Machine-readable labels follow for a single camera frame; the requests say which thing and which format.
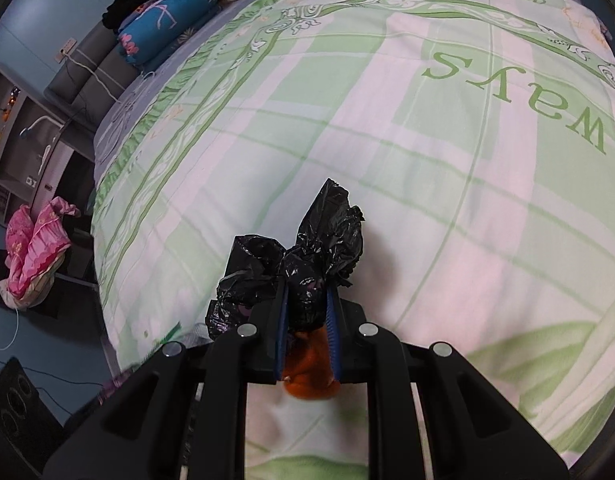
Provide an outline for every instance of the gray padded headboard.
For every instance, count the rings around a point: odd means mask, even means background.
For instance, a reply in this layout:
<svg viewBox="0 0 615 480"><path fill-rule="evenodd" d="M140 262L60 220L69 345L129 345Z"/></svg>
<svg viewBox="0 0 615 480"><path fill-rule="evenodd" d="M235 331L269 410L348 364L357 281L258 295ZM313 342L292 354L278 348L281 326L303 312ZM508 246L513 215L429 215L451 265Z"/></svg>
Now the gray padded headboard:
<svg viewBox="0 0 615 480"><path fill-rule="evenodd" d="M77 44L70 56L94 71L118 99L139 72L125 62L116 51L116 45L114 33L99 22ZM96 78L69 59L64 61L44 95L68 117L74 118L92 132L96 131L114 104Z"/></svg>

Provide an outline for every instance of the orange ornament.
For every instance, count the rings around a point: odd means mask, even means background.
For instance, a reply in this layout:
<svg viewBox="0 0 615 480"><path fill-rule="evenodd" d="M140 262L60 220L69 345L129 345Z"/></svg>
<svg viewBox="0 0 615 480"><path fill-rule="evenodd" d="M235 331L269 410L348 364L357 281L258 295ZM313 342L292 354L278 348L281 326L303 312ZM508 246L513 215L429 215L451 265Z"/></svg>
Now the orange ornament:
<svg viewBox="0 0 615 480"><path fill-rule="evenodd" d="M299 399L318 400L334 397L341 383L334 379L327 344L327 330L297 332L285 358L283 370L286 391Z"/></svg>

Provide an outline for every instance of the pink flower print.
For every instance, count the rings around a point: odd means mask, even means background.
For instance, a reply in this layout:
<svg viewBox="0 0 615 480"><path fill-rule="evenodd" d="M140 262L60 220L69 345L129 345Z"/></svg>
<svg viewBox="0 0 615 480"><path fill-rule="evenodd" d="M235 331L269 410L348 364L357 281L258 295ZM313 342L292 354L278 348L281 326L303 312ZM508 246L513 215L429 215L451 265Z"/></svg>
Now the pink flower print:
<svg viewBox="0 0 615 480"><path fill-rule="evenodd" d="M132 39L131 34L121 34L119 36L119 41L121 41L121 44L123 45L123 48L125 49L125 52L127 52L129 56L132 56L133 54L136 54L139 51L139 47L136 46L133 41L130 41L131 39Z"/></svg>

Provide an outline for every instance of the power outlet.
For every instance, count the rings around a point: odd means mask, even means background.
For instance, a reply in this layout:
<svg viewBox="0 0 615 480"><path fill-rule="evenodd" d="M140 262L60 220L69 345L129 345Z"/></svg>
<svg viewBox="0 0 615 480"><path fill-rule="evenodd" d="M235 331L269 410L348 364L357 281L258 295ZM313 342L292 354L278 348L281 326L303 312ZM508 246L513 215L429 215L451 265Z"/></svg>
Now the power outlet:
<svg viewBox="0 0 615 480"><path fill-rule="evenodd" d="M65 58L65 54L69 54L70 51L76 46L76 40L74 38L70 38L69 40L67 40L65 42L65 45L63 45L60 49L59 52L57 53L56 56L54 56L54 60L57 63L60 63L63 61L63 58Z"/></svg>

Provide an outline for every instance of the green letter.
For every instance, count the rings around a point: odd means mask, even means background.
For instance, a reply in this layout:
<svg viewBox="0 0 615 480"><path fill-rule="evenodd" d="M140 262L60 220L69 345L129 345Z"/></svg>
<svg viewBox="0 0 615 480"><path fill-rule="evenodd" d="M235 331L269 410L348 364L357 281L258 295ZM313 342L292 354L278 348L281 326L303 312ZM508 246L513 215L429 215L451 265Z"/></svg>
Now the green letter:
<svg viewBox="0 0 615 480"><path fill-rule="evenodd" d="M483 90L484 89L483 87L485 85L489 85L492 81L500 77L501 80L499 81L499 92L498 94L492 94L492 95L494 95L494 97L498 97L502 101L511 103L511 101L507 98L507 72L508 70L516 70L518 72L521 72L522 74L526 72L526 70L524 68L521 68L520 66L506 66L505 68L500 69L496 74L492 75L492 77L486 81L483 81L480 83L477 83L476 81L466 81L466 83L470 83L470 85L478 86L481 90Z"/></svg>
<svg viewBox="0 0 615 480"><path fill-rule="evenodd" d="M573 132L578 133L578 127L581 123L583 123L583 138L590 144L593 144L591 141L591 134L593 134L594 130L597 128L599 129L599 140L597 141L596 149L605 155L605 150L603 150L603 122L601 118L597 118L590 128L590 107L588 106L578 120L574 124L569 124L567 127Z"/></svg>
<svg viewBox="0 0 615 480"><path fill-rule="evenodd" d="M567 101L565 100L565 98L561 95L561 94L557 94L556 92L552 92L552 90L546 90L545 88L543 88L540 84L538 83L530 83L527 86L534 86L536 88L536 90L534 91L534 93L530 96L529 98L529 107L532 108L535 112L541 114L541 115L545 115L545 117L549 117L550 119L560 119L563 116L558 113L555 112L553 115L550 115L542 110L539 110L537 108L537 103L541 103L542 105L545 106L550 106L552 108L555 108L556 110L566 110L567 109ZM541 94L543 92L555 95L556 97L558 97L559 99L561 99L561 102L558 104L553 104L550 103L548 101L543 101L541 99Z"/></svg>
<svg viewBox="0 0 615 480"><path fill-rule="evenodd" d="M472 64L472 60L471 59L466 59L465 57L460 57L460 56L453 56L452 54L445 54L444 52L435 52L434 56L432 56L436 61L438 61L441 64L444 64L445 66L449 67L449 72L446 73L446 75L434 75L431 70L428 68L425 70L425 72L423 72L423 75L426 77L431 77L432 79L447 79L448 77L452 77L453 75L457 75L457 73L459 72L459 67L456 66L454 63L452 63L450 60L445 59L443 56L446 57L453 57L454 59L460 59L463 62L463 65L465 66L465 68L469 68L469 66Z"/></svg>

